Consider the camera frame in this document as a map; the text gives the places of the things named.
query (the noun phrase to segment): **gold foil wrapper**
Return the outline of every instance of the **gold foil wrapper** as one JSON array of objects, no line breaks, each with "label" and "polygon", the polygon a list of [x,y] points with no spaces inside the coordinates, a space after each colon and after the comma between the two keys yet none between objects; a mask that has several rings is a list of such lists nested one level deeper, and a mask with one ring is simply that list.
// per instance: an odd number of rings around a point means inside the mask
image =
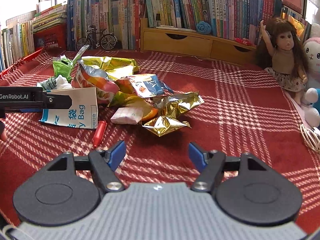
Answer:
[{"label": "gold foil wrapper", "polygon": [[145,123],[143,127],[160,137],[185,126],[191,128],[188,122],[180,122],[177,118],[201,105],[204,100],[199,92],[188,92],[155,97],[153,102],[160,116]]},{"label": "gold foil wrapper", "polygon": [[155,107],[161,111],[161,115],[170,115],[177,119],[182,114],[204,103],[204,100],[199,95],[199,92],[187,92],[156,97],[153,102]]},{"label": "gold foil wrapper", "polygon": [[161,137],[185,126],[190,127],[188,122],[180,122],[172,116],[159,116],[142,127]]},{"label": "gold foil wrapper", "polygon": [[114,81],[139,71],[135,59],[131,58],[85,56],[82,60],[85,65],[104,70]]}]

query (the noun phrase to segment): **gray gripper base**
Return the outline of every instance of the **gray gripper base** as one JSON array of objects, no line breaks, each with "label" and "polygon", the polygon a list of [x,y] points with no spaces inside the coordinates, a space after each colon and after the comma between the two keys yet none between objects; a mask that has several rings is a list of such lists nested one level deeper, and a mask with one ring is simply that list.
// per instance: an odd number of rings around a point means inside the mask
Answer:
[{"label": "gray gripper base", "polygon": [[[293,222],[271,228],[242,224],[223,213],[208,193],[193,192],[185,183],[132,183],[125,191],[106,194],[94,212],[75,223],[45,228],[24,222],[19,229],[34,240],[298,240],[306,236]],[[11,234],[30,240],[20,230]]]}]

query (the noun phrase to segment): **bookshelf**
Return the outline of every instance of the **bookshelf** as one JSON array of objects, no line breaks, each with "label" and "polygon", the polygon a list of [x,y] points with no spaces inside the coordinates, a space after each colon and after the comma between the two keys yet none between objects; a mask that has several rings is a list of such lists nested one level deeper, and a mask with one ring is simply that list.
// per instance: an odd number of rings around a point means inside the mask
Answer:
[{"label": "bookshelf", "polygon": [[141,51],[217,59],[238,65],[252,63],[254,58],[254,47],[212,35],[149,28],[146,18],[141,19],[140,35]]}]

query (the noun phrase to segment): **stuffed toy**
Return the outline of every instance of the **stuffed toy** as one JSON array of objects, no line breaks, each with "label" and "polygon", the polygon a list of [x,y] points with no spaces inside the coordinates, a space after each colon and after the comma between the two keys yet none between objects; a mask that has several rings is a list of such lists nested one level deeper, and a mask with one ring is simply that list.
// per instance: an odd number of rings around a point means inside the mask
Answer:
[{"label": "stuffed toy", "polygon": [[301,102],[308,106],[305,109],[305,120],[311,127],[320,125],[320,38],[313,37],[303,44],[309,60],[306,93]]}]

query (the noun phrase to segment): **red pen cap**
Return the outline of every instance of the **red pen cap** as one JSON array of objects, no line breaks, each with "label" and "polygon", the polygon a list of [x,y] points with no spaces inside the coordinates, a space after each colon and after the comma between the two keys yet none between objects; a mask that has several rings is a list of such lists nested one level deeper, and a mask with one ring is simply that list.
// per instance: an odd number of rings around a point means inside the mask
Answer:
[{"label": "red pen cap", "polygon": [[96,132],[93,136],[93,147],[97,148],[97,146],[102,142],[104,132],[106,131],[107,122],[99,121]]}]

